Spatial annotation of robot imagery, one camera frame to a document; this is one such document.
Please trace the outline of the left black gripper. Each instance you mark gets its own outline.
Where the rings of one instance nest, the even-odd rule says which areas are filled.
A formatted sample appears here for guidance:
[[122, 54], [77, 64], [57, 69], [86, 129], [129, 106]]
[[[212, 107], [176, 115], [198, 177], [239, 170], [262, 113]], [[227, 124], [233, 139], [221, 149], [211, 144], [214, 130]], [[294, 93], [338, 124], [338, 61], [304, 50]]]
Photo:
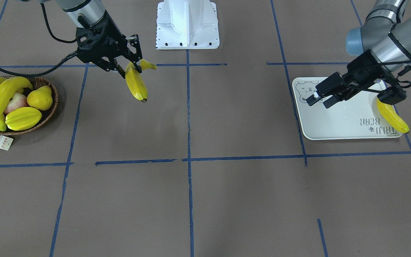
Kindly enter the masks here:
[[313, 106], [321, 99], [325, 108], [329, 109], [340, 101], [347, 101], [361, 91], [382, 94], [383, 90], [370, 90], [375, 80], [383, 80], [388, 73], [387, 68], [380, 64], [371, 49], [367, 49], [347, 65], [347, 86], [339, 72], [328, 76], [315, 86], [316, 91], [306, 101]]

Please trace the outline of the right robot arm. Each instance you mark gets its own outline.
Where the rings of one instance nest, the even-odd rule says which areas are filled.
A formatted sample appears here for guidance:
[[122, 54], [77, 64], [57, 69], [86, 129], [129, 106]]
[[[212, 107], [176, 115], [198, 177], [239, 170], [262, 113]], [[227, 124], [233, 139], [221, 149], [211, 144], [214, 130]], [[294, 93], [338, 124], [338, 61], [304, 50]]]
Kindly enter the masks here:
[[77, 26], [74, 42], [78, 44], [79, 60], [107, 72], [118, 72], [125, 78], [125, 69], [116, 60], [123, 56], [142, 73], [138, 64], [143, 58], [138, 34], [122, 34], [100, 0], [57, 0], [56, 3]]

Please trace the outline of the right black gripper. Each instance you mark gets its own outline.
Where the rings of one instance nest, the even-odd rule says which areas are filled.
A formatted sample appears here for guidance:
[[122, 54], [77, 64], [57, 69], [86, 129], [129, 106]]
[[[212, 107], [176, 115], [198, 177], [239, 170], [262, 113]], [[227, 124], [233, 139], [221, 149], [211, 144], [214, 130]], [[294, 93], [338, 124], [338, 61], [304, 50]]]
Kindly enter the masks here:
[[123, 56], [133, 64], [138, 73], [142, 73], [139, 65], [143, 58], [139, 35], [125, 37], [107, 11], [93, 26], [76, 28], [76, 40], [77, 57], [83, 63], [94, 63], [106, 72], [113, 71], [125, 78], [125, 70], [116, 60], [116, 57]]

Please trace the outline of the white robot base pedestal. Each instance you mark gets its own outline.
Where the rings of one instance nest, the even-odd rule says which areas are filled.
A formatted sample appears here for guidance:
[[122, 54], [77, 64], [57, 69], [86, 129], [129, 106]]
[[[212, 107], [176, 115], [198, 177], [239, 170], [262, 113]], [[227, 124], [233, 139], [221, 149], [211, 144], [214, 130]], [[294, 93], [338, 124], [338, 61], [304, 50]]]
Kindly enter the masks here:
[[164, 0], [157, 6], [156, 49], [218, 49], [217, 6], [210, 0]]

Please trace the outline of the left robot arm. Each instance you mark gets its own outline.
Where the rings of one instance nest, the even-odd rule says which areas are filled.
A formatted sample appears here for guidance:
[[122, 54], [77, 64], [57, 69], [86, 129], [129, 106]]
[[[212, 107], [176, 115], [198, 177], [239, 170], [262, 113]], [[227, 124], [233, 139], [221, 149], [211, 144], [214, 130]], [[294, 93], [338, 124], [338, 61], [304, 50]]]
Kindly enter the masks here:
[[383, 80], [389, 84], [377, 91], [384, 104], [394, 105], [406, 99], [409, 81], [398, 80], [393, 72], [411, 63], [411, 18], [405, 22], [407, 0], [377, 0], [361, 27], [349, 31], [347, 53], [356, 58], [347, 65], [347, 73], [335, 72], [316, 85], [306, 98], [309, 106], [324, 99], [325, 108], [347, 101]]

